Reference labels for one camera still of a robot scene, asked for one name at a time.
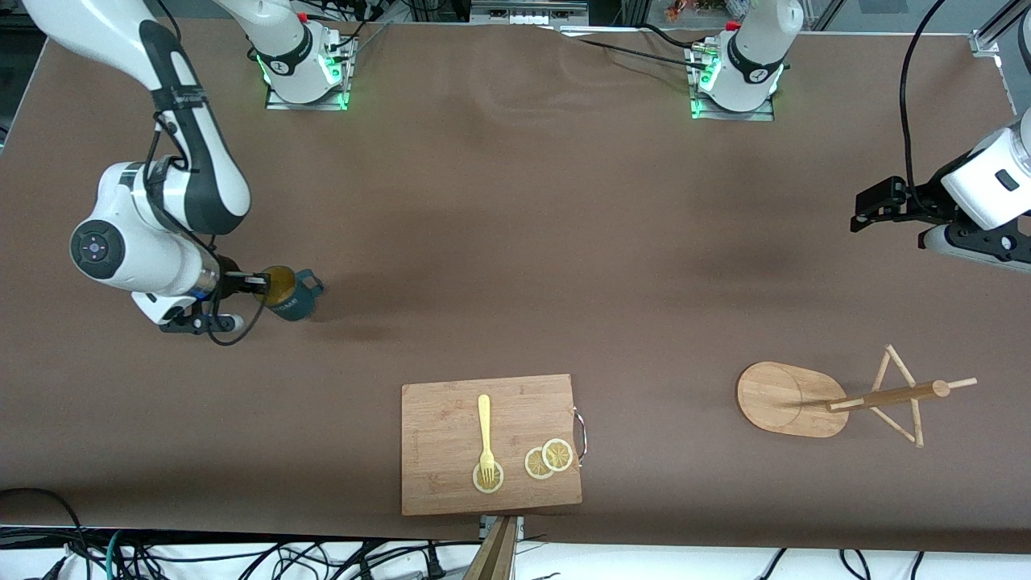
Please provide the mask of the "teal mug yellow inside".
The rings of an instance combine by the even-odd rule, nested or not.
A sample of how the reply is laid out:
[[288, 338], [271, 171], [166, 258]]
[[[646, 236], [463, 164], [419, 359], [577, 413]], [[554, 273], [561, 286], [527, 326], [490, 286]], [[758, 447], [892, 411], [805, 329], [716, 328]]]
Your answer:
[[301, 321], [313, 315], [317, 298], [325, 287], [312, 269], [268, 267], [260, 272], [266, 287], [260, 301], [285, 321]]

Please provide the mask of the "wooden cup rack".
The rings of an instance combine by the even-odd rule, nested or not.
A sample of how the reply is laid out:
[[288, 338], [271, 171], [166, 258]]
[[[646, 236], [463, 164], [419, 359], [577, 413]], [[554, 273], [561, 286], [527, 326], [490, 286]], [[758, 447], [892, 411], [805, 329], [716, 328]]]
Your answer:
[[921, 403], [946, 399], [975, 386], [976, 377], [918, 382], [892, 344], [884, 353], [867, 393], [849, 396], [824, 372], [759, 361], [741, 371], [735, 385], [738, 410], [752, 427], [781, 436], [829, 438], [840, 434], [851, 416], [871, 412], [916, 448], [925, 445]]

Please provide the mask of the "wooden cutting board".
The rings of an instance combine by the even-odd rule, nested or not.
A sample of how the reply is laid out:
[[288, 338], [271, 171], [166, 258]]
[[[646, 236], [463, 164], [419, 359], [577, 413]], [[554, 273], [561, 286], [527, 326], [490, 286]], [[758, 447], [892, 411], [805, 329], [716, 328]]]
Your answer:
[[[492, 404], [492, 452], [504, 484], [480, 493], [471, 481], [483, 443], [478, 396]], [[529, 514], [583, 501], [570, 375], [409, 384], [401, 393], [401, 511], [405, 516]], [[572, 466], [548, 471], [542, 445], [563, 438]]]

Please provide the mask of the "yellow plastic fork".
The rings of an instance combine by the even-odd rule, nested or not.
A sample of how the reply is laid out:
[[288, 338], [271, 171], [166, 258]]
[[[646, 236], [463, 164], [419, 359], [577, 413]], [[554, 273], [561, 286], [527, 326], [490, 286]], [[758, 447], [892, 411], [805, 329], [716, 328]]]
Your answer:
[[478, 396], [478, 421], [480, 427], [480, 443], [483, 443], [483, 451], [480, 451], [478, 460], [478, 470], [480, 485], [485, 489], [492, 489], [497, 482], [496, 476], [496, 462], [494, 454], [492, 452], [492, 404], [490, 397], [487, 394], [479, 394]]

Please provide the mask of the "colourful small items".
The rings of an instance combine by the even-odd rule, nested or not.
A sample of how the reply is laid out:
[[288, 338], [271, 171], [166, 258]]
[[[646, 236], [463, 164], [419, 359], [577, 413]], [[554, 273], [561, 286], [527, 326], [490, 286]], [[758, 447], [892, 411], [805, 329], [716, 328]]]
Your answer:
[[671, 0], [665, 7], [668, 22], [676, 22], [684, 15], [740, 21], [747, 16], [750, 11], [750, 0]]

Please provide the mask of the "aluminium corner post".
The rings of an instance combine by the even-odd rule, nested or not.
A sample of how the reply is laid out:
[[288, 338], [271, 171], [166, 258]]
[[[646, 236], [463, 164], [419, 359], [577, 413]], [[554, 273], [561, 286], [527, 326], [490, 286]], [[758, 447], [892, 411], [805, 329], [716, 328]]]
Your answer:
[[1010, 30], [1024, 35], [1026, 22], [1031, 19], [1031, 0], [1004, 0], [979, 28], [970, 33], [970, 48], [975, 56], [998, 54], [998, 43]]

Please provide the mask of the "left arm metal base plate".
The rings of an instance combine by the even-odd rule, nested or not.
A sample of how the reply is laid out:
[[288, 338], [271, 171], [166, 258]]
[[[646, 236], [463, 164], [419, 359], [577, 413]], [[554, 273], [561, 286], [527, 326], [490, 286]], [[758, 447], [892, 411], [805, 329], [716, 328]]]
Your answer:
[[774, 120], [772, 95], [783, 65], [741, 71], [725, 63], [721, 48], [694, 43], [684, 50], [693, 118], [767, 122]]

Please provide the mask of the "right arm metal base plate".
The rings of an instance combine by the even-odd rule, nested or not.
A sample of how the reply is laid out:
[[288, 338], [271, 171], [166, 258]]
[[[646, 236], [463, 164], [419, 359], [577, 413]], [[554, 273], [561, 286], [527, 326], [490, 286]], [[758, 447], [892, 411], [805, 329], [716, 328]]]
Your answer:
[[310, 56], [302, 63], [295, 76], [286, 81], [273, 80], [263, 69], [266, 82], [265, 107], [269, 110], [323, 110], [350, 109], [351, 77], [354, 75], [354, 43], [328, 44], [325, 50]]

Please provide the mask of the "aluminium frame structure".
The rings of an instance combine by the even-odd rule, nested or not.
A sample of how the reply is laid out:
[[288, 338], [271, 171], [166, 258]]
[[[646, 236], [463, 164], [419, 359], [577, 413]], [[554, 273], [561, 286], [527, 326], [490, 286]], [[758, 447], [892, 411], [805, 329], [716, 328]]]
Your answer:
[[647, 18], [652, 0], [367, 0], [384, 22], [499, 23], [546, 28], [630, 25]]

